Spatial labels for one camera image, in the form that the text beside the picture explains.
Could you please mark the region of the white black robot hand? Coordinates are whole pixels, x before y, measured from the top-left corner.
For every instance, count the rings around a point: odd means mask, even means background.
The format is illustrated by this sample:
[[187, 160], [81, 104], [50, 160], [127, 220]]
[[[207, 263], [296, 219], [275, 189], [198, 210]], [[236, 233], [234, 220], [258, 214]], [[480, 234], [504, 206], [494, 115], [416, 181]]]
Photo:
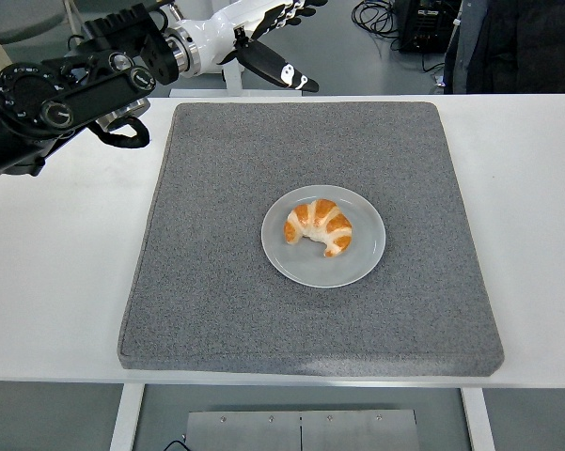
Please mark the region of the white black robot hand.
[[195, 76], [237, 60], [261, 79], [279, 87], [317, 92], [318, 83], [259, 39], [285, 26], [301, 23], [316, 13], [323, 1], [237, 1], [206, 21], [186, 20], [181, 27], [194, 44], [188, 51], [188, 76]]

